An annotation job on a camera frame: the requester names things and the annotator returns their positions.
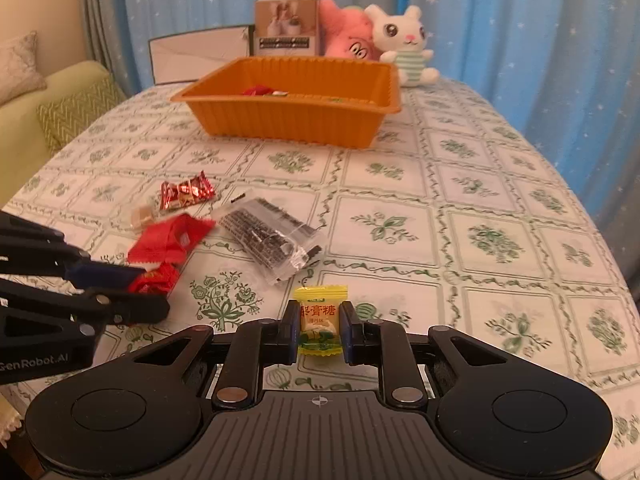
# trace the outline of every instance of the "white bunny plush toy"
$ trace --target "white bunny plush toy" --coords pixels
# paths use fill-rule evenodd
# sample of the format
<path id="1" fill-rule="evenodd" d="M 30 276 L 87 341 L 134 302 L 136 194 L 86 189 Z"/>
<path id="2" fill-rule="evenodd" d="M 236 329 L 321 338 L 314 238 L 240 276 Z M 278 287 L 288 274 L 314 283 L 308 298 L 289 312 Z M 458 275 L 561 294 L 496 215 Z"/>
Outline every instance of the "white bunny plush toy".
<path id="1" fill-rule="evenodd" d="M 420 7 L 409 6 L 402 16 L 388 16 L 377 5 L 370 5 L 364 12 L 373 22 L 373 43 L 384 53 L 380 61 L 398 66 L 400 86 L 432 84 L 438 80 L 440 72 L 424 67 L 424 62 L 433 57 L 433 50 L 424 50 L 427 41 L 419 21 Z"/>

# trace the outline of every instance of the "yellow candy packet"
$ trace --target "yellow candy packet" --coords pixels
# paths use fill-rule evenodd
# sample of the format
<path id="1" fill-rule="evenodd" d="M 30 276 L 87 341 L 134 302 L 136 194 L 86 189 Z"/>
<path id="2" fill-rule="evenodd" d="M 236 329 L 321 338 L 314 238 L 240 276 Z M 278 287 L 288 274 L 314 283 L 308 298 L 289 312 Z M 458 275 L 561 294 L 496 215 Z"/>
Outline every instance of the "yellow candy packet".
<path id="1" fill-rule="evenodd" d="M 347 300 L 346 285 L 301 286 L 293 292 L 300 302 L 300 353 L 335 355 L 342 352 L 338 306 Z"/>

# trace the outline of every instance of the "green sofa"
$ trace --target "green sofa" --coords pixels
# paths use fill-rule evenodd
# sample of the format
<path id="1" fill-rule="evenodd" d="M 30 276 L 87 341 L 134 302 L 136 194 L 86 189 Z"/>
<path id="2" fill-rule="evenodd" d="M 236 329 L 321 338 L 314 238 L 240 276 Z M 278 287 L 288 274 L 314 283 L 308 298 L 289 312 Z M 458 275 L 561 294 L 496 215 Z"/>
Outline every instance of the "green sofa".
<path id="1" fill-rule="evenodd" d="M 100 63 L 83 61 L 47 77 L 46 89 L 0 106 L 0 207 L 50 159 L 38 105 L 82 91 L 108 74 Z"/>

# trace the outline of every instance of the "bunny eye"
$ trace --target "bunny eye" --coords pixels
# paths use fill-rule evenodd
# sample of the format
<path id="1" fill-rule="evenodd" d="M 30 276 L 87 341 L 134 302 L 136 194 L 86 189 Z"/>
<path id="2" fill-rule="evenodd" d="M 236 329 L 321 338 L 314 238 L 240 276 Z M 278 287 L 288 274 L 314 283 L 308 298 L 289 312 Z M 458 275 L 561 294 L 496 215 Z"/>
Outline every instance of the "bunny eye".
<path id="1" fill-rule="evenodd" d="M 397 33 L 398 33 L 398 28 L 393 23 L 389 23 L 388 25 L 385 25 L 385 34 L 388 37 L 392 38 Z"/>

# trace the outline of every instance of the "metal screw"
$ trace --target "metal screw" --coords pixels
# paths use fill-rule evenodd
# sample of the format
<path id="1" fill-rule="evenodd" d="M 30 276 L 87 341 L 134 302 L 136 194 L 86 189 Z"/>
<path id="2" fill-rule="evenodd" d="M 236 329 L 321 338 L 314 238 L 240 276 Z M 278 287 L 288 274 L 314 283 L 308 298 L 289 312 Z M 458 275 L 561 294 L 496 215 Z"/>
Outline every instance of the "metal screw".
<path id="1" fill-rule="evenodd" d="M 422 398 L 422 392 L 418 388 L 403 386 L 393 390 L 391 396 L 398 402 L 418 402 Z"/>
<path id="2" fill-rule="evenodd" d="M 218 390 L 216 395 L 222 402 L 229 403 L 240 402 L 249 396 L 244 388 L 238 388 L 236 386 L 222 388 L 221 390 Z"/>
<path id="3" fill-rule="evenodd" d="M 80 325 L 80 333 L 87 337 L 91 337 L 95 335 L 95 330 L 94 330 L 94 327 L 92 327 L 91 325 L 87 325 L 87 323 L 82 323 L 82 325 Z"/>

